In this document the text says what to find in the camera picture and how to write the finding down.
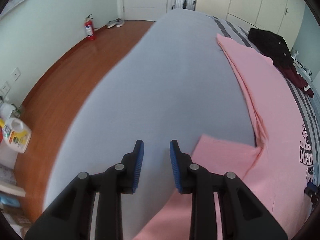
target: bed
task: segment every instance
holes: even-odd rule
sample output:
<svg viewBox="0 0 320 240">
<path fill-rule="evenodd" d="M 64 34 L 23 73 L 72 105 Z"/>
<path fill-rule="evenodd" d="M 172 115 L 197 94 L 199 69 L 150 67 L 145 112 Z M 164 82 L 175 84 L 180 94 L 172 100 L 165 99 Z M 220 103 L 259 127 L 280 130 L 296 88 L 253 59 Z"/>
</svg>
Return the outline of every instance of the bed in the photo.
<svg viewBox="0 0 320 240">
<path fill-rule="evenodd" d="M 44 209 L 79 172 L 104 172 L 141 139 L 145 157 L 139 188 L 122 196 L 124 239 L 132 239 L 174 189 L 172 139 L 187 153 L 204 133 L 255 145 L 246 102 L 217 33 L 258 51 L 246 31 L 200 12 L 175 9 L 153 25 L 74 119 L 52 168 Z M 320 133 L 313 105 L 319 102 L 311 104 L 290 81 L 288 85 L 310 136 L 317 184 Z"/>
</svg>

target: silver screw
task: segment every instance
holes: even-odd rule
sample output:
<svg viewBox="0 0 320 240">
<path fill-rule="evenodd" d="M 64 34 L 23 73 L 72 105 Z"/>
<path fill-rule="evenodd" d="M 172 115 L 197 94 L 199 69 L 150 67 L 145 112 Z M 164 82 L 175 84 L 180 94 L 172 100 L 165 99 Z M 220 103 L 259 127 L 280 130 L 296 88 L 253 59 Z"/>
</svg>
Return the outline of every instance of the silver screw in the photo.
<svg viewBox="0 0 320 240">
<path fill-rule="evenodd" d="M 233 173 L 233 172 L 231 172 L 231 171 L 227 172 L 227 178 L 229 178 L 229 179 L 234 179 L 235 177 L 236 177 L 236 174 L 235 174 L 235 173 Z"/>
<path fill-rule="evenodd" d="M 196 171 L 197 169 L 199 169 L 199 165 L 196 163 L 192 163 L 192 164 L 190 164 L 189 168 Z"/>
<path fill-rule="evenodd" d="M 80 172 L 79 174 L 78 174 L 78 178 L 79 179 L 85 179 L 86 177 L 88 176 L 88 174 L 86 173 L 86 172 Z"/>
<path fill-rule="evenodd" d="M 123 170 L 123 169 L 124 169 L 124 165 L 121 164 L 121 163 L 118 163 L 118 164 L 115 165 L 115 169 L 116 169 L 117 171 Z"/>
</svg>

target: fire extinguisher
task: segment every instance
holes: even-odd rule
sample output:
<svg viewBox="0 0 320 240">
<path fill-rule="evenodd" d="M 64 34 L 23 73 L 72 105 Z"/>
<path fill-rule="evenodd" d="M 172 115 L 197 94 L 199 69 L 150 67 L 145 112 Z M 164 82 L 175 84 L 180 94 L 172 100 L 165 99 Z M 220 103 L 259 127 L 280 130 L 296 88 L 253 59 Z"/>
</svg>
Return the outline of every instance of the fire extinguisher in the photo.
<svg viewBox="0 0 320 240">
<path fill-rule="evenodd" d="M 85 19 L 84 28 L 85 28 L 85 34 L 87 35 L 87 39 L 89 41 L 93 41 L 96 39 L 96 35 L 94 35 L 93 23 L 92 23 L 92 20 L 90 20 L 93 18 L 91 18 L 90 16 L 91 14 Z"/>
</svg>

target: pink fabric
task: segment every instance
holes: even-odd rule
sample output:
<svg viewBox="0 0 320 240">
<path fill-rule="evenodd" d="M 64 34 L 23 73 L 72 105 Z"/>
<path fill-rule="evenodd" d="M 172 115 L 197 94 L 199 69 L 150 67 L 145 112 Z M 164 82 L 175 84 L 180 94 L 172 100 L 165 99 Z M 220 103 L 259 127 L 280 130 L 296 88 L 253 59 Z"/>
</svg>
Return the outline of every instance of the pink fabric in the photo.
<svg viewBox="0 0 320 240">
<path fill-rule="evenodd" d="M 286 231 L 300 229 L 310 200 L 304 195 L 306 166 L 300 163 L 303 119 L 272 59 L 217 35 L 247 102 L 257 147 L 202 135 L 192 159 L 210 172 L 235 172 Z M 191 195 L 174 192 L 134 240 L 188 240 Z"/>
</svg>

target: white bottle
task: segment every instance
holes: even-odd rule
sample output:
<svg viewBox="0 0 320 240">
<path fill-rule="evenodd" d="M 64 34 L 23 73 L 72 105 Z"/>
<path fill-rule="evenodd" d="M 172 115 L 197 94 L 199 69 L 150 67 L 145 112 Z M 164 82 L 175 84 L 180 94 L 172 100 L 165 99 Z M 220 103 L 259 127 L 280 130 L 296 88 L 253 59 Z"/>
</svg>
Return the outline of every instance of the white bottle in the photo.
<svg viewBox="0 0 320 240">
<path fill-rule="evenodd" d="M 27 149 L 31 137 L 31 130 L 26 124 L 18 118 L 9 118 L 7 121 L 0 119 L 2 135 L 6 144 L 20 153 Z"/>
</svg>

